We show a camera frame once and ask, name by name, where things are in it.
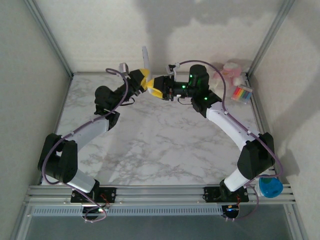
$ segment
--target pink stuffed toy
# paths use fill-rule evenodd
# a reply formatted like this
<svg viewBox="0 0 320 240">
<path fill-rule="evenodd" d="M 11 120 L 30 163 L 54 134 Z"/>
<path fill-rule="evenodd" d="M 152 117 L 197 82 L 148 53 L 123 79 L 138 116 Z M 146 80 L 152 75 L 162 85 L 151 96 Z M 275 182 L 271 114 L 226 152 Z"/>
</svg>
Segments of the pink stuffed toy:
<svg viewBox="0 0 320 240">
<path fill-rule="evenodd" d="M 226 84 L 226 95 L 227 97 L 231 97 L 232 92 L 234 91 L 233 86 L 239 86 L 244 83 L 241 76 L 242 69 L 239 64 L 234 62 L 227 62 L 221 73 L 225 80 Z M 222 98 L 224 94 L 224 84 L 221 80 L 220 75 L 215 72 L 213 75 L 213 79 L 209 81 L 210 89 L 217 94 L 220 98 Z"/>
</svg>

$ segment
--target marble surface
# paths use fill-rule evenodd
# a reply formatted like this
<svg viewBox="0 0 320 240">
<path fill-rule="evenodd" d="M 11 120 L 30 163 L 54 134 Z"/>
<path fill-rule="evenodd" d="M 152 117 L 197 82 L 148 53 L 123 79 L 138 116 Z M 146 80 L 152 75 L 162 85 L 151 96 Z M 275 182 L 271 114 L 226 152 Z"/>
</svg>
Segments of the marble surface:
<svg viewBox="0 0 320 240">
<path fill-rule="evenodd" d="M 178 81 L 187 78 L 181 75 Z M 106 85 L 115 90 L 122 84 L 111 75 L 76 75 L 58 134 L 65 135 L 90 119 L 96 88 Z M 228 100 L 226 105 L 235 116 L 256 126 L 250 104 Z M 79 169 L 103 185 L 218 184 L 236 169 L 240 155 L 236 144 L 191 105 L 145 92 L 135 97 L 135 104 L 117 111 L 116 126 L 78 153 Z"/>
</svg>

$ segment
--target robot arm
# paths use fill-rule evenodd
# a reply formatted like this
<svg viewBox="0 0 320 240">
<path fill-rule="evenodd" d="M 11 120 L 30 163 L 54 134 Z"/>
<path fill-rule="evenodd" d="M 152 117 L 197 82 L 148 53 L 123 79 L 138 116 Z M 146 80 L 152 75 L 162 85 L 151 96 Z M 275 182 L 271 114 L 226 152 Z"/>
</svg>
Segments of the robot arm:
<svg viewBox="0 0 320 240">
<path fill-rule="evenodd" d="M 173 101 L 174 97 L 191 98 L 193 108 L 203 117 L 218 125 L 238 146 L 241 154 L 237 162 L 237 169 L 220 183 L 219 191 L 222 202 L 228 202 L 229 197 L 237 194 L 238 189 L 275 163 L 275 160 L 257 140 L 244 132 L 225 114 L 222 100 L 209 90 L 209 75 L 203 65 L 196 64 L 190 68 L 188 82 L 177 82 L 173 75 L 160 76 L 147 82 L 148 70 L 138 69 L 129 72 L 126 64 L 121 66 L 123 66 L 122 72 L 127 75 L 128 81 L 125 101 L 128 101 L 133 95 L 138 96 L 147 89 L 155 97 L 167 101 Z M 120 102 L 125 91 L 125 85 L 115 91 L 110 90 L 107 86 L 98 87 L 95 91 L 96 111 L 94 114 L 103 116 L 108 113 Z M 77 153 L 95 137 L 110 130 L 117 123 L 119 115 L 118 112 L 114 112 L 107 118 L 93 122 L 64 140 L 49 157 L 46 174 L 94 198 L 94 193 L 99 189 L 99 182 L 78 170 Z M 270 134 L 260 134 L 253 129 L 250 131 L 274 150 L 273 138 Z M 42 169 L 49 150 L 60 138 L 61 136 L 53 133 L 46 138 L 38 163 L 39 170 Z"/>
</svg>

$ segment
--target blue container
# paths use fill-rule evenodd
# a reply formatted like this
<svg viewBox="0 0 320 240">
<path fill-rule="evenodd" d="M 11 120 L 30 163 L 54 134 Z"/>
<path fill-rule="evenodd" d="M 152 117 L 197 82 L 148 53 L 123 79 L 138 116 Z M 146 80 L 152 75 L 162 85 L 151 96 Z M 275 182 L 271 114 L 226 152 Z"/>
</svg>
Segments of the blue container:
<svg viewBox="0 0 320 240">
<path fill-rule="evenodd" d="M 266 178 L 260 177 L 259 179 L 259 187 L 261 193 L 266 198 L 275 198 L 282 193 L 284 186 L 283 184 L 275 177 L 273 178 Z"/>
</svg>

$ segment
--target white wall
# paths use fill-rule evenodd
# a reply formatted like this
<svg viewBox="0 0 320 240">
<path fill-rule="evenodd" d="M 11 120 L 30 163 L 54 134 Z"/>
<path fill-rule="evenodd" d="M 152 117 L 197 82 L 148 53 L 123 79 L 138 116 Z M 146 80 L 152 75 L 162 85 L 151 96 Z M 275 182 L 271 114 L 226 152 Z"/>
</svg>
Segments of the white wall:
<svg viewBox="0 0 320 240">
<path fill-rule="evenodd" d="M 9 238 L 69 84 L 23 0 L 0 7 L 0 239 Z"/>
<path fill-rule="evenodd" d="M 311 240 L 320 239 L 320 1 L 296 0 L 255 87 Z"/>
<path fill-rule="evenodd" d="M 127 62 L 154 72 L 200 59 L 248 67 L 283 0 L 37 0 L 74 72 Z"/>
</svg>

